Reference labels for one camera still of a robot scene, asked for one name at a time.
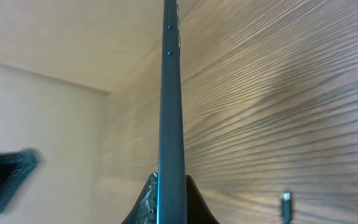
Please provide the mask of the Samsung Galaxy smartphone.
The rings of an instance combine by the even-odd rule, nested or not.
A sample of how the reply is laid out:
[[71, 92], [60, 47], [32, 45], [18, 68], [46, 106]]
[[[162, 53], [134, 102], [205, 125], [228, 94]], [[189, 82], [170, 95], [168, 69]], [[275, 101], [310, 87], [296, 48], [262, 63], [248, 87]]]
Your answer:
[[187, 223], [177, 0], [163, 2], [157, 223]]

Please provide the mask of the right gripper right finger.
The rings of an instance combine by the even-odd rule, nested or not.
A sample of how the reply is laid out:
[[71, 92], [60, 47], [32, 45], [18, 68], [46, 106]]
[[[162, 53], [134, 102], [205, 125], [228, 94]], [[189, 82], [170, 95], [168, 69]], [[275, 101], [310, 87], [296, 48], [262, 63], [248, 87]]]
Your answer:
[[190, 175], [186, 175], [186, 202], [188, 224], [219, 224]]

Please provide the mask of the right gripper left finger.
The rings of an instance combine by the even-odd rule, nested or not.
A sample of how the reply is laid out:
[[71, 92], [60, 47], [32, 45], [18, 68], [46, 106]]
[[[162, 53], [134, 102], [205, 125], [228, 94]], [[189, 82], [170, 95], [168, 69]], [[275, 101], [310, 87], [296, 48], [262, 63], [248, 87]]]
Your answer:
[[157, 223], [158, 173], [149, 175], [132, 210], [122, 224], [156, 224]]

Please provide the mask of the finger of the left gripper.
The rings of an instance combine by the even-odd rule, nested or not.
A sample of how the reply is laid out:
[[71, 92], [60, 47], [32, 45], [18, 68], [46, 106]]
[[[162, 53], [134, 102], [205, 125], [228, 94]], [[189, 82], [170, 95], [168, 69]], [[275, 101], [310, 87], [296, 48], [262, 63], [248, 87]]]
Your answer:
[[39, 162], [38, 152], [31, 148], [0, 153], [0, 214], [5, 211]]

